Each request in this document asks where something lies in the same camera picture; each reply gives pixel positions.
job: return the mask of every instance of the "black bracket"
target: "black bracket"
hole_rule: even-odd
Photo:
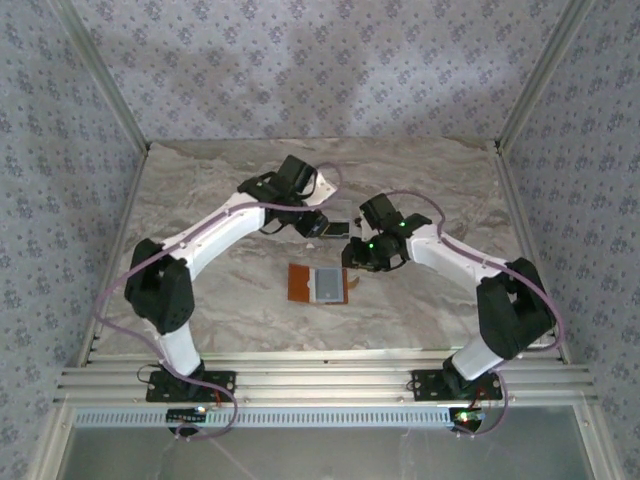
[[[165,421],[168,424],[171,423],[202,423],[206,421],[207,414],[206,413],[198,413],[193,408],[174,408],[171,410],[167,410],[167,414],[165,415]],[[179,433],[181,437],[190,437],[198,433],[198,429],[194,427],[183,427],[178,431],[178,427],[169,427],[169,430],[174,435]]]
[[[203,382],[213,383],[226,388],[231,393],[236,389],[236,372],[231,371],[204,371],[198,378]],[[185,388],[190,384],[174,377],[168,371],[161,369],[153,372],[149,377],[147,386],[147,402],[149,403],[221,403],[231,402],[225,394],[216,392],[210,388],[197,389]]]
[[[495,373],[481,375],[456,395],[445,382],[443,370],[414,370],[407,389],[416,402],[502,400],[500,378]]]

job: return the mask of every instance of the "marble tabletop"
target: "marble tabletop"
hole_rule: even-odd
[[[175,235],[220,207],[245,179],[275,170],[288,154],[317,165],[332,161],[344,174],[341,200],[325,213],[349,216],[374,195],[413,189],[435,199],[447,214],[445,230],[489,254],[520,255],[498,177],[484,144],[444,138],[226,140],[153,144],[126,231],[119,271],[145,237]],[[327,170],[331,180],[335,174]],[[435,211],[409,197],[394,197],[403,214]],[[475,299],[437,273],[407,264],[390,273],[350,271],[360,278],[347,305],[287,300],[287,267],[340,265],[344,240],[306,240],[291,227],[255,233],[214,260],[194,283],[191,329],[204,352],[349,350],[461,346],[477,332]],[[119,325],[144,331],[117,290],[108,314]],[[134,339],[104,329],[100,354],[142,353]]]

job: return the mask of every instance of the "floral wallpaper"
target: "floral wallpaper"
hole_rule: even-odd
[[[494,138],[566,0],[74,2],[148,140]]]
[[[598,0],[509,156],[575,360],[640,478],[640,4]]]
[[[48,3],[0,2],[0,478],[80,346],[139,152]]]

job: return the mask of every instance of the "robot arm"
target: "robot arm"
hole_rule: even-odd
[[[253,177],[238,187],[219,209],[185,231],[160,243],[142,240],[135,248],[131,267],[166,249],[221,213],[246,203],[272,203],[287,206],[319,205],[336,187],[321,172],[294,156],[288,156],[277,172]],[[192,283],[218,255],[246,235],[277,220],[293,225],[304,237],[316,237],[329,225],[319,210],[285,212],[249,207],[224,216],[190,239],[182,248],[133,275],[126,284],[125,298],[137,315],[155,330],[155,339],[167,362],[180,374],[199,378],[204,365],[198,354],[189,318],[194,310]]]
[[[473,388],[476,379],[513,359],[554,327],[555,318],[534,292],[501,270],[454,252],[438,238],[437,226],[428,218],[419,214],[404,218],[384,194],[361,205],[360,211],[362,238],[352,237],[344,249],[344,267],[390,271],[414,261],[476,294],[480,332],[443,365],[444,381],[454,395]],[[444,233],[442,237],[487,262],[518,272],[542,289],[538,273],[528,260],[508,263]],[[399,263],[391,266],[394,257],[399,257]]]

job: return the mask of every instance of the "gray square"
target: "gray square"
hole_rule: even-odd
[[[316,268],[316,302],[344,302],[344,286],[342,268]]]

